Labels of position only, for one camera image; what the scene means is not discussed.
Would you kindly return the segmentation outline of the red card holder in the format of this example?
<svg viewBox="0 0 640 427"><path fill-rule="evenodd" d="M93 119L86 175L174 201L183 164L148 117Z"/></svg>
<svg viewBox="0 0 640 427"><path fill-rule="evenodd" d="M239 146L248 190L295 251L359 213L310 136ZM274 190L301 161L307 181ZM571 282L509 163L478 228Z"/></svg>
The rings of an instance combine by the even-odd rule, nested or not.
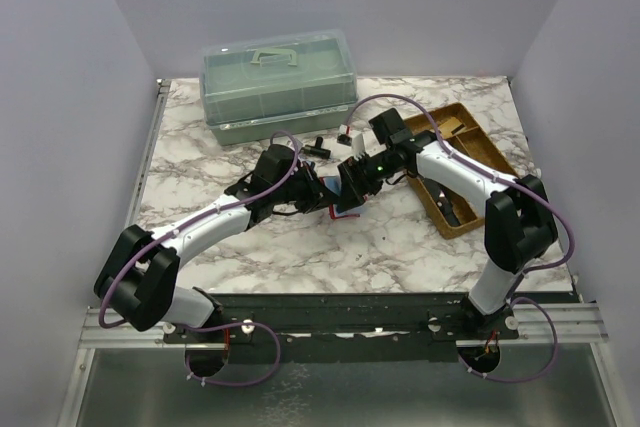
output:
<svg viewBox="0 0 640 427"><path fill-rule="evenodd" d="M329 204L331 219L357 218L361 215L367 200L361 181L349 175L324 176L320 180L335 196Z"/></svg>

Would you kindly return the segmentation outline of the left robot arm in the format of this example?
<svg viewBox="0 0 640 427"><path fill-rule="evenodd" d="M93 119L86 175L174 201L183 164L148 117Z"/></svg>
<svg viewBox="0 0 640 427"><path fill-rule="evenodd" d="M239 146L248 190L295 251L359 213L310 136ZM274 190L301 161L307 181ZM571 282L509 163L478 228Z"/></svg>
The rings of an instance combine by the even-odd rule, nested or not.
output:
<svg viewBox="0 0 640 427"><path fill-rule="evenodd" d="M218 242L242 234L279 205L298 213L321 210L337 195L314 165L285 145L264 150L255 168L207 207L155 230L138 225L118 237L94 284L103 309L146 331L160 322L189 328L211 324L219 306L198 288L180 288L181 268Z"/></svg>

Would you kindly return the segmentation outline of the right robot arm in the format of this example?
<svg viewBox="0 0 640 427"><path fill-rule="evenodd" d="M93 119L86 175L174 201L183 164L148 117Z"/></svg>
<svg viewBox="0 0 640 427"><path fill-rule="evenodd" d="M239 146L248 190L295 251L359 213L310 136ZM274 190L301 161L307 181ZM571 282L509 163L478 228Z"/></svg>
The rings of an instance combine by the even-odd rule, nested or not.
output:
<svg viewBox="0 0 640 427"><path fill-rule="evenodd" d="M403 171L431 179L471 204L484 220L487 263L461 302L464 330L477 331L507 304L517 279L558 238L542 181L491 170L430 131L413 133L398 111L388 109L369 122L383 150L373 156L353 149L338 167L338 213L363 205L385 180Z"/></svg>

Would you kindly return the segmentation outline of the black T-shaped pipe fitting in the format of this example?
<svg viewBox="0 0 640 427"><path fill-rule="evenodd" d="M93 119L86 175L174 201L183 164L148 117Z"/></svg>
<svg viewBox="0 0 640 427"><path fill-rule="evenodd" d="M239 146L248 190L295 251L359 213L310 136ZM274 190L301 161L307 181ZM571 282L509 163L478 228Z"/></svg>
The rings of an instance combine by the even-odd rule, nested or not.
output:
<svg viewBox="0 0 640 427"><path fill-rule="evenodd" d="M331 157L331 150L323 146L324 138L317 136L313 144L305 144L301 148L301 154L306 157L328 160Z"/></svg>

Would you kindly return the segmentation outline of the black tool in tray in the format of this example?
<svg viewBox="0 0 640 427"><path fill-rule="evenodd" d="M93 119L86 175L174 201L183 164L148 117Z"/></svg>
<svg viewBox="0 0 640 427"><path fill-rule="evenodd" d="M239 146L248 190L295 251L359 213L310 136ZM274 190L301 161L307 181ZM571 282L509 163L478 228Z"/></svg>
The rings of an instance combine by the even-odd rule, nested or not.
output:
<svg viewBox="0 0 640 427"><path fill-rule="evenodd" d="M435 202L447 225L460 227L463 224L454 211L454 205L450 197L444 191L440 191L437 194Z"/></svg>

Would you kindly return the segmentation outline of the brown woven tray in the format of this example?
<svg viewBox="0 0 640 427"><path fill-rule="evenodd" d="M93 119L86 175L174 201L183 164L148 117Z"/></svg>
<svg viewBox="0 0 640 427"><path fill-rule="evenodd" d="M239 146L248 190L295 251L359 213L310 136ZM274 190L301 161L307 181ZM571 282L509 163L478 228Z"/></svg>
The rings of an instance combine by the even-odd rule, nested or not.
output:
<svg viewBox="0 0 640 427"><path fill-rule="evenodd" d="M497 179L513 181L517 173L464 105L440 107L431 116L454 153L437 141L428 144L418 156L419 176L409 185L439 234L450 240L482 227L486 200L506 188ZM438 210L435 199L440 191L450 197L463 222L460 227L447 225Z"/></svg>

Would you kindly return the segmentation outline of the green plastic storage box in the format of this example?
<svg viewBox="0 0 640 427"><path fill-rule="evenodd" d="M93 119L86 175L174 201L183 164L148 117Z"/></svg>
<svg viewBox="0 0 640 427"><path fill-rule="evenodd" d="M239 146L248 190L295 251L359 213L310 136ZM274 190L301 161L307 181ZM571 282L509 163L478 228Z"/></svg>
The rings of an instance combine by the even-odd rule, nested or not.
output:
<svg viewBox="0 0 640 427"><path fill-rule="evenodd" d="M339 30L208 47L199 85L206 125L222 146L335 128L358 100Z"/></svg>

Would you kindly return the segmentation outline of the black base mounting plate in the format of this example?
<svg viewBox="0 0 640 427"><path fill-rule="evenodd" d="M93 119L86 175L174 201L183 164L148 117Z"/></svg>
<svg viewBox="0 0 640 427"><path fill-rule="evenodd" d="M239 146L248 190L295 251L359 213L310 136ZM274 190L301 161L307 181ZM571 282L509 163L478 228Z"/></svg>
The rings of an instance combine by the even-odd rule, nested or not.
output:
<svg viewBox="0 0 640 427"><path fill-rule="evenodd" d="M491 336L515 340L513 310L482 320L468 313L462 293L218 294L213 326L184 328L166 344L212 357L228 350L233 363L355 363L427 360L454 362L457 347L481 346Z"/></svg>

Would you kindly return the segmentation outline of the aluminium rail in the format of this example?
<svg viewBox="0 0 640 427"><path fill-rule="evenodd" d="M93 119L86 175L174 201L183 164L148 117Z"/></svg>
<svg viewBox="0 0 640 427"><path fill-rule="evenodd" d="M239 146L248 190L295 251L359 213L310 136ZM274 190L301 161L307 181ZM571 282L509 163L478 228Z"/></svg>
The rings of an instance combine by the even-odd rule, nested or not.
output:
<svg viewBox="0 0 640 427"><path fill-rule="evenodd" d="M408 330L378 326L363 332L312 334L303 332L285 333L282 342L291 344L295 340L354 340L384 339L400 341L409 337ZM608 340L608 333L600 310L595 303L544 304L541 309L530 304L519 304L507 318L506 326L500 330L498 343L501 346L517 344L542 345L552 341L568 344L593 344ZM138 332L130 325L103 329L98 323L98 311L87 312L80 334L81 349L151 349L189 348L221 349L224 344L200 341L191 334L180 334L175 327L158 324L145 332Z"/></svg>

